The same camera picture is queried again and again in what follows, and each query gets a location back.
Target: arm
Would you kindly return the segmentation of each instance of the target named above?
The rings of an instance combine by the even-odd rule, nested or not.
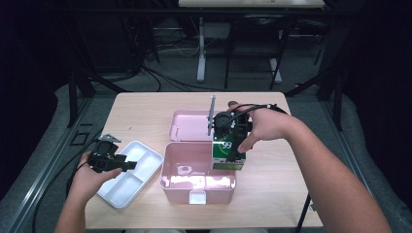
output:
[[[87,162],[88,156],[89,152],[84,153],[79,164]],[[105,181],[115,178],[120,172],[121,168],[106,173],[96,173],[87,164],[79,168],[54,232],[85,232],[87,201],[94,196]]]
[[[286,139],[328,232],[392,232],[363,184],[302,121],[267,109],[250,116],[254,127],[239,152],[259,140]]]

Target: hand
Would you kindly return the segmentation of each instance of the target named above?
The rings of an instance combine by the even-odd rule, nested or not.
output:
[[[228,109],[232,112],[240,104],[230,105]],[[245,111],[252,106],[243,106],[236,111]],[[246,152],[252,146],[260,141],[270,141],[286,138],[288,136],[288,127],[296,120],[293,116],[282,114],[270,109],[257,109],[248,112],[252,118],[253,128],[249,136],[240,144],[238,151]]]
[[[69,192],[69,195],[74,195],[76,199],[79,199],[83,203],[86,203],[93,197],[104,182],[114,179],[121,173],[121,168],[105,173],[94,172],[86,163],[89,155],[90,152],[85,152],[82,155],[78,165],[82,167],[76,172]]]

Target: table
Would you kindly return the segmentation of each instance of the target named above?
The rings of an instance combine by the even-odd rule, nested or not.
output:
[[[119,151],[140,141],[164,155],[173,113],[176,110],[208,110],[216,95],[215,110],[227,102],[278,104],[290,112],[284,94],[278,92],[160,92],[121,93],[117,96],[102,134],[120,138]],[[86,206],[86,228],[111,229],[210,229],[248,227],[296,227],[307,188],[292,149],[285,140],[258,142],[247,153],[237,172],[237,184],[229,204],[189,205],[168,202],[160,171],[125,209],[118,210],[96,195]],[[303,226],[322,223],[308,211]]]
[[[183,8],[295,8],[320,9],[325,5],[323,0],[179,0]],[[270,59],[272,70],[276,67],[276,59]],[[205,80],[206,51],[204,49],[204,21],[199,20],[199,64],[197,66],[197,81]],[[275,77],[275,83],[282,83],[280,73]]]

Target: gray carpet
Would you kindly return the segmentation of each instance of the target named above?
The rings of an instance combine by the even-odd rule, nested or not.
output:
[[[281,66],[283,83],[275,85],[274,91],[285,92],[294,88],[295,83],[303,83],[317,72],[313,61],[319,45],[313,38],[291,38]],[[219,89],[223,91],[224,57],[223,42],[214,41],[207,50],[206,80],[196,81],[197,56],[181,55],[178,50],[160,53],[160,63],[147,59],[145,64],[169,76],[158,78],[161,84],[159,91],[208,91]],[[181,50],[190,54],[194,50]],[[114,81],[117,75],[106,75]],[[178,82],[192,85],[186,89]],[[270,80],[230,80],[229,90],[267,91]],[[159,84],[155,78],[146,72],[141,72],[132,79],[116,82],[117,85],[136,92],[157,91]],[[89,140],[92,135],[104,126],[116,94],[101,85],[94,83],[97,94],[92,99],[80,99],[80,117],[71,129],[66,128],[69,122],[68,87],[63,86],[56,92],[58,108],[51,125],[33,152],[24,170],[6,197],[0,203],[0,232],[31,232],[36,195],[44,198],[40,205],[36,229],[37,232],[52,232],[65,198],[65,182],[69,176],[73,162],[68,165],[52,183],[48,190],[39,189],[50,183],[51,177],[68,162],[82,147],[83,140]],[[338,132],[330,120],[330,104],[319,102],[314,94],[317,88],[310,87],[295,97],[288,98],[292,114],[301,118],[321,138],[321,140],[365,182],[371,193],[380,203],[394,232],[412,232],[412,215],[405,205],[393,193],[382,173],[377,169],[368,155],[361,125],[353,103],[344,98],[342,107],[343,132]],[[89,232],[120,232],[120,230]],[[270,232],[293,232],[293,229],[271,229]],[[326,232],[323,228],[304,228],[301,232]]]

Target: white tray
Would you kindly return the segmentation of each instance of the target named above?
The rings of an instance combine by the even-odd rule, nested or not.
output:
[[[103,183],[97,194],[113,207],[123,209],[152,178],[163,163],[163,156],[138,141],[128,144],[119,154],[127,155],[125,161],[137,161],[136,168]]]

